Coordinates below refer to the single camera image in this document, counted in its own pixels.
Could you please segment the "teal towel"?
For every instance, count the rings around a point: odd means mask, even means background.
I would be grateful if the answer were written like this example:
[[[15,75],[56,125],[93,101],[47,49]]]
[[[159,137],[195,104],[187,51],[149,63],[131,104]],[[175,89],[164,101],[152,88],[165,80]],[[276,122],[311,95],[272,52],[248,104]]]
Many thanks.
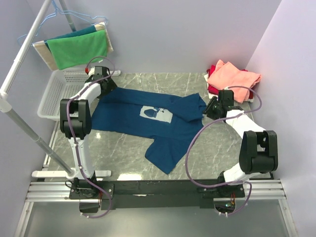
[[[95,32],[97,32],[95,26],[90,26],[79,31],[47,39],[44,43],[52,54],[60,52],[73,53],[83,48],[84,42],[90,39],[86,35],[94,34]]]

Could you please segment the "green towel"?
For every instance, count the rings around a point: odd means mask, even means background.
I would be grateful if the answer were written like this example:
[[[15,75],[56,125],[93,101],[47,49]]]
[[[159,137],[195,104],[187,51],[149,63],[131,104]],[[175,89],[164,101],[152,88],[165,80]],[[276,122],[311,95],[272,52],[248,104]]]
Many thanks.
[[[104,30],[70,38],[49,39],[47,44],[59,70],[96,62],[106,57],[108,44]]]

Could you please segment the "black base beam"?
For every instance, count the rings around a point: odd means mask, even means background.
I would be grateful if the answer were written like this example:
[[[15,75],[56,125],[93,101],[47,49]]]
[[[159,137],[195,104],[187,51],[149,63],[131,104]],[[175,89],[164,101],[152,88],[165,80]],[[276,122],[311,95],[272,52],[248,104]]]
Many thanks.
[[[118,208],[199,207],[213,208],[216,198],[243,198],[242,185],[212,187],[215,179],[200,181],[203,187],[189,180],[98,181],[109,195],[102,194],[86,181],[75,181],[69,192],[70,200],[93,200],[103,210]]]

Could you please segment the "salmon folded t shirt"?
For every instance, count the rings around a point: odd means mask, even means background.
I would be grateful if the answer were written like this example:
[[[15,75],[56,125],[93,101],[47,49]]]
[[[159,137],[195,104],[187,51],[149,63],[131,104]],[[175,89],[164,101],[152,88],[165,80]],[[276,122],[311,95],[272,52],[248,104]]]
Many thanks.
[[[207,84],[212,85],[218,90],[230,86],[254,87],[262,78],[261,74],[239,70],[231,62],[224,63],[219,60],[215,65],[215,71],[209,77]]]

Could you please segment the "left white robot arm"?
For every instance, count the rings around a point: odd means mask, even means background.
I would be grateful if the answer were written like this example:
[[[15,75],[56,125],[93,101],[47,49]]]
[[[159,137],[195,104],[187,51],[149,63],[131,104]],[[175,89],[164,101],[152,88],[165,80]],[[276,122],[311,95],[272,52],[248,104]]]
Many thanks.
[[[95,99],[109,94],[117,85],[112,80],[113,72],[104,66],[86,68],[88,79],[83,88],[69,99],[60,101],[60,129],[68,139],[74,157],[75,174],[71,177],[74,186],[81,189],[87,198],[99,192],[95,169],[89,154],[88,138],[92,130],[90,105]]]

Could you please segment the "white folded t shirt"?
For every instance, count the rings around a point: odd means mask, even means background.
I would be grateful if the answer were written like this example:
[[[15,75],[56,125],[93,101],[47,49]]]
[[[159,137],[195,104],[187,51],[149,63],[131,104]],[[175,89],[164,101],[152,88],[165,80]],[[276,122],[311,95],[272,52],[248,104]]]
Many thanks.
[[[205,74],[203,77],[204,77],[204,79],[207,81],[208,75]],[[216,98],[218,97],[217,94],[208,93],[209,99],[211,99],[211,98],[214,97],[214,96],[215,96]],[[250,93],[249,96],[250,96],[250,98],[249,98],[248,100],[246,100],[246,101],[252,103],[252,102],[254,101],[254,100],[253,100],[253,94]]]

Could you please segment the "aluminium rail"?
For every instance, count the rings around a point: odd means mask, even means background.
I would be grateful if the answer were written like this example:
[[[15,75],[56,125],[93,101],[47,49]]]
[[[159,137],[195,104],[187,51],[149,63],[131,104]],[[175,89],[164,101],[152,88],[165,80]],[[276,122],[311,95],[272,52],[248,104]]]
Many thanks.
[[[286,199],[280,180],[250,180],[251,200]],[[26,202],[71,202],[70,188],[62,182],[32,182],[25,198]]]

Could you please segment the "white clothes rack pole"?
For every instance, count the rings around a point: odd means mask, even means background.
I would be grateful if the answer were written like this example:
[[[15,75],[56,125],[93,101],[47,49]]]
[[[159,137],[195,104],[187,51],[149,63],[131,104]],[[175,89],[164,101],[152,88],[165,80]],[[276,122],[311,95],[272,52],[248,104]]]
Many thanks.
[[[13,64],[5,77],[5,80],[0,87],[0,111],[6,114],[18,127],[20,127],[31,139],[34,141],[49,157],[55,160],[66,172],[68,179],[74,178],[75,171],[71,169],[50,147],[44,140],[14,111],[12,106],[8,103],[8,93],[12,83],[17,76],[17,73],[28,53],[28,50],[33,42],[35,34],[40,28],[44,16],[51,4],[51,1],[45,0],[20,47]]]

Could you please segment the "white plastic laundry basket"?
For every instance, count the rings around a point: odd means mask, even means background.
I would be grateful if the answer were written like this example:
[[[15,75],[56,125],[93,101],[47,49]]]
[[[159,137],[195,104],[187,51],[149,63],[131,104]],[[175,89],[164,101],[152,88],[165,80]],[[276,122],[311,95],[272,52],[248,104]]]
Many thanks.
[[[84,86],[88,75],[84,68],[69,68],[52,72],[39,104],[37,115],[43,119],[58,121],[60,101],[76,95]]]

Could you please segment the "blue t shirt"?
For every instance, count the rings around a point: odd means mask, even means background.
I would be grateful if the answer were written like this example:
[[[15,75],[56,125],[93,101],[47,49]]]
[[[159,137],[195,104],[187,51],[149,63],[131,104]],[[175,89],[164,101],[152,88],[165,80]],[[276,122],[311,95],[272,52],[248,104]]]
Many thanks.
[[[202,128],[206,103],[199,94],[170,94],[116,88],[102,97],[92,128],[153,139],[145,158],[169,174]]]

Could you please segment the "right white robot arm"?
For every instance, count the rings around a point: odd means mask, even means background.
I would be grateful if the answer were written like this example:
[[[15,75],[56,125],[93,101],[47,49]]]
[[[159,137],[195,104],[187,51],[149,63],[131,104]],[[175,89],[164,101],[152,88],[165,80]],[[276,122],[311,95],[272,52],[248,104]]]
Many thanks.
[[[234,103],[232,90],[220,90],[203,111],[208,118],[224,121],[242,138],[238,163],[219,175],[217,193],[228,197],[235,181],[247,181],[278,168],[277,134],[257,125]]]

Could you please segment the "white rack foot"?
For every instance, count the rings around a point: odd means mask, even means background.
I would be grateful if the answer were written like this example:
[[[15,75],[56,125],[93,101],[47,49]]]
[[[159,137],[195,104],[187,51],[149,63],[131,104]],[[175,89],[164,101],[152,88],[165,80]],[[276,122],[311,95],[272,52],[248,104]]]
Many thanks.
[[[120,70],[110,71],[110,74],[112,76],[114,76],[114,77],[120,76],[121,75],[121,71]]]

